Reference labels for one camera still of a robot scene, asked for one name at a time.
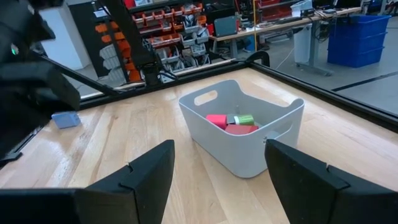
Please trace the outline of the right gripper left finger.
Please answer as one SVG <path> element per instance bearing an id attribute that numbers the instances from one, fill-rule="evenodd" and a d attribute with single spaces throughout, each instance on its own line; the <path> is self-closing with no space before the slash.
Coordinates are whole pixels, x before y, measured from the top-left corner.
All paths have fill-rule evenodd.
<path id="1" fill-rule="evenodd" d="M 161 223 L 174 161 L 169 139 L 85 188 L 2 189 L 1 223 Z"/>

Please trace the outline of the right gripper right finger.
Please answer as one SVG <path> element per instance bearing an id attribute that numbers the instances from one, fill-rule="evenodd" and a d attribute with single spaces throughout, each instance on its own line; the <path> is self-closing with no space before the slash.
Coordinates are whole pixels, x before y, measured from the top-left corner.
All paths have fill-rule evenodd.
<path id="1" fill-rule="evenodd" d="M 264 153 L 291 223 L 397 224 L 397 192 L 328 165 L 275 139 Z"/>

